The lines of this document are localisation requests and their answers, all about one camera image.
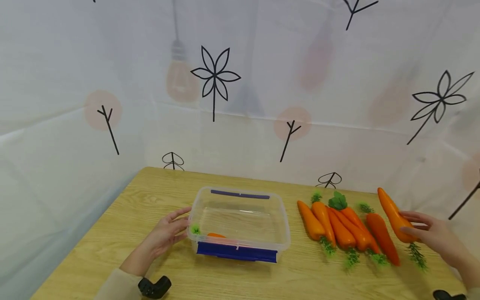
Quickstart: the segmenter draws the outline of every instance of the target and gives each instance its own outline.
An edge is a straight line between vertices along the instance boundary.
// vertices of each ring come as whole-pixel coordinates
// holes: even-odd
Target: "transparent plastic container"
[[[197,254],[276,263],[290,246],[287,213],[276,194],[203,187],[189,220],[188,237]]]

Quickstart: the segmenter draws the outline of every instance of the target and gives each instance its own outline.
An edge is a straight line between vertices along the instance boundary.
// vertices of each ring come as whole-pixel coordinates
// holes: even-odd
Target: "white backdrop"
[[[2,299],[29,298],[145,166],[382,186],[444,219],[480,181],[475,0],[0,9]],[[477,253],[479,208],[451,223]]]

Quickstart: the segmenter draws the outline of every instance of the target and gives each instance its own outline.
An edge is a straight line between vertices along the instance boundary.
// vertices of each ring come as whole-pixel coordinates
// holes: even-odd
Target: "sleeve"
[[[468,300],[480,300],[480,288],[471,288],[467,293]]]
[[[131,275],[115,269],[102,285],[94,300],[140,300],[142,294],[138,289],[140,276]]]

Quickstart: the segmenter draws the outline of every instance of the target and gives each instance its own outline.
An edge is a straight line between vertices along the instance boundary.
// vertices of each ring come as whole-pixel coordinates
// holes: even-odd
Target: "wood grain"
[[[327,260],[321,246],[310,240],[296,201],[308,203],[315,187],[270,181],[144,168],[58,266],[33,296],[36,300],[92,299],[110,272],[117,268],[155,223],[167,213],[193,203],[203,186],[273,192],[282,197],[291,231],[291,246],[278,264],[242,262],[196,255],[191,242],[175,245],[154,262],[152,281],[167,275],[172,281],[167,300],[191,299],[432,299],[444,289],[464,293],[439,256],[422,246],[429,272],[408,259],[407,245],[391,236],[401,267],[378,270],[364,254],[350,273],[343,270],[345,254]],[[332,189],[321,189],[324,199]],[[341,191],[350,206],[368,202],[384,218],[375,194]]]

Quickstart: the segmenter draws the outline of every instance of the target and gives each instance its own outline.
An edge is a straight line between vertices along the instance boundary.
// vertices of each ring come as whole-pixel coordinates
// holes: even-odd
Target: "orange carrot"
[[[320,221],[315,218],[310,208],[302,201],[297,201],[297,206],[310,238],[312,240],[320,240],[320,237],[325,234],[325,229]]]
[[[365,234],[367,234],[370,238],[370,245],[369,247],[372,249],[372,251],[375,254],[381,254],[382,252],[380,251],[380,247],[378,247],[377,242],[373,238],[372,234],[368,231],[368,229],[365,227],[363,222],[360,220],[359,216],[355,213],[355,211],[351,207],[346,207],[340,211],[344,216],[347,217],[347,219],[352,222],[355,226],[363,230]]]
[[[343,226],[345,226],[345,228],[353,235],[355,241],[357,242],[357,249],[360,251],[367,250],[371,243],[370,237],[365,234],[363,230],[350,222],[350,220],[348,220],[347,217],[345,217],[341,212],[337,211],[336,209],[332,209],[332,212],[336,215],[338,220],[340,220]]]
[[[215,238],[227,238],[226,236],[223,236],[221,234],[218,234],[218,233],[213,233],[213,232],[210,232],[209,234],[207,234],[208,237],[215,237]]]
[[[367,224],[373,235],[377,238],[388,259],[393,265],[400,266],[400,258],[398,257],[395,245],[388,234],[387,226],[383,218],[379,214],[367,214]]]
[[[355,248],[357,242],[355,238],[350,233],[350,231],[345,228],[345,226],[340,222],[338,217],[335,215],[334,209],[328,207],[327,208],[328,217],[330,218],[330,223],[332,224],[333,231],[335,233],[336,241],[338,245],[343,250],[349,250],[350,248]]]
[[[330,224],[330,218],[328,217],[327,207],[321,202],[312,203],[312,211],[315,217],[320,221],[325,229],[325,236],[333,247],[336,247],[335,234],[333,232],[332,225]]]
[[[416,242],[417,238],[403,233],[400,230],[401,227],[413,227],[412,223],[408,222],[408,220],[398,212],[398,207],[395,205],[395,202],[392,201],[390,196],[388,196],[382,188],[378,188],[377,191],[380,204],[390,221],[390,225],[392,226],[396,237],[404,243]]]

